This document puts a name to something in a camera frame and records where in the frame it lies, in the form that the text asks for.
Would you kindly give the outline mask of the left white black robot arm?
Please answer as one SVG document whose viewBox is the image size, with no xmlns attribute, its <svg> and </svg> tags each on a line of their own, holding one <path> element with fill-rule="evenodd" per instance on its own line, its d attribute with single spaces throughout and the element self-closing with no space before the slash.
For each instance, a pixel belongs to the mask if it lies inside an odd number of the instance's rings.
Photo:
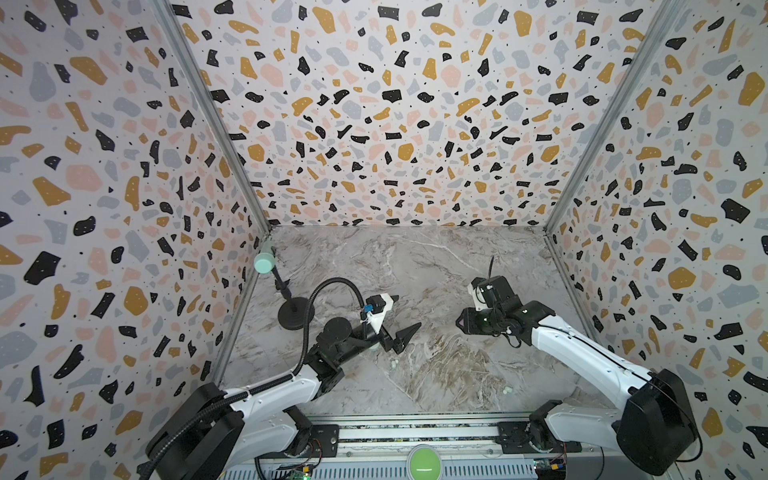
<svg viewBox="0 0 768 480">
<path fill-rule="evenodd" d="M 336 317 L 317 335 L 298 374 L 229 390 L 213 383 L 199 387 L 150 441 L 140 478 L 216 479 L 265 454 L 302 454 L 313 425 L 300 405 L 330 392 L 344 376 L 343 364 L 365 350 L 379 345 L 402 353 L 419 328 L 413 324 L 390 335 Z"/>
</svg>

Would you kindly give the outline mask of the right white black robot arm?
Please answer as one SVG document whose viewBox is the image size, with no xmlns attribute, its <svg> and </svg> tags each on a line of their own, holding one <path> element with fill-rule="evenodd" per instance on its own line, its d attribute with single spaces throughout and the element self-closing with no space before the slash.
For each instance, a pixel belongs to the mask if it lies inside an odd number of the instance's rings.
<svg viewBox="0 0 768 480">
<path fill-rule="evenodd" d="M 529 416 L 527 441 L 549 452 L 569 442 L 621 452 L 653 476 L 683 462 L 691 446 L 701 447 L 685 385 L 674 372 L 653 372 L 603 348 L 538 302 L 462 311 L 456 327 L 467 335 L 515 337 L 547 353 L 597 388 L 610 408 L 589 408 L 550 400 Z"/>
</svg>

